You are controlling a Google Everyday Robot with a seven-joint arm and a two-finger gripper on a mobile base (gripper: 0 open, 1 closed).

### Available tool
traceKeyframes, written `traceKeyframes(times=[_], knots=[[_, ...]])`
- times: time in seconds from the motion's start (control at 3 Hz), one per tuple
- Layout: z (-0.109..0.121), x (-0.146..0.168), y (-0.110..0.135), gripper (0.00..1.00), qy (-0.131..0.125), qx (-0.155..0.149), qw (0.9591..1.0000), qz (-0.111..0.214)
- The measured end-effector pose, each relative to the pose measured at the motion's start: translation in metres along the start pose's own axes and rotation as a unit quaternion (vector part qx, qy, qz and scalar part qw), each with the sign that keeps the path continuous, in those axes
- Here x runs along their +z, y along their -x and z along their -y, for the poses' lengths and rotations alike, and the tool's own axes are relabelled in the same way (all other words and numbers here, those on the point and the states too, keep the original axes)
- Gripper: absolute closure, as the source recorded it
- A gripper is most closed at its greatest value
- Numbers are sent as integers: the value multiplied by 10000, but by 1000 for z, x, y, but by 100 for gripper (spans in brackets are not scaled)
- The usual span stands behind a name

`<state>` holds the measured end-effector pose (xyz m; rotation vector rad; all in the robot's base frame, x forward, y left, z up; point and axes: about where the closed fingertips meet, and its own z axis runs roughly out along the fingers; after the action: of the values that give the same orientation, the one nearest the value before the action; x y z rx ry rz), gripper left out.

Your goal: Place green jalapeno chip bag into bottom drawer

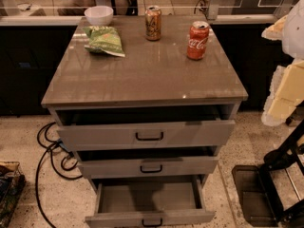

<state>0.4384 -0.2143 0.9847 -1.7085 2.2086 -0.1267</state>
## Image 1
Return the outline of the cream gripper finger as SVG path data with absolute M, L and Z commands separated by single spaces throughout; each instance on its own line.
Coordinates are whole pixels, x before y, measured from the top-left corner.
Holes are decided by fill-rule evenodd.
M 287 19 L 287 16 L 281 17 L 274 24 L 272 24 L 271 26 L 269 26 L 265 30 L 263 30 L 261 36 L 268 40 L 273 40 L 273 41 L 281 40 L 282 31 L 283 31 L 286 19 Z
M 268 126 L 283 124 L 303 101 L 304 61 L 293 60 L 287 67 L 278 66 L 273 74 L 261 121 Z

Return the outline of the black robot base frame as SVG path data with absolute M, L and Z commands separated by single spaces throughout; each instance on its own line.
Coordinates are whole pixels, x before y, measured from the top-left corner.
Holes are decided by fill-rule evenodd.
M 302 121 L 283 144 L 264 156 L 262 165 L 236 165 L 232 170 L 238 200 L 245 220 L 254 227 L 304 228 L 304 199 L 288 209 L 283 204 L 271 176 L 273 171 L 296 164 L 304 174 Z

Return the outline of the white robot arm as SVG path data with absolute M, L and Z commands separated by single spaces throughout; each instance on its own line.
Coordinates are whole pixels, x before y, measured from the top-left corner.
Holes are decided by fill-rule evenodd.
M 266 28 L 261 36 L 280 40 L 282 50 L 294 60 L 286 67 L 277 66 L 270 86 L 270 95 L 263 107 L 261 120 L 265 125 L 283 124 L 304 101 L 304 0 Z

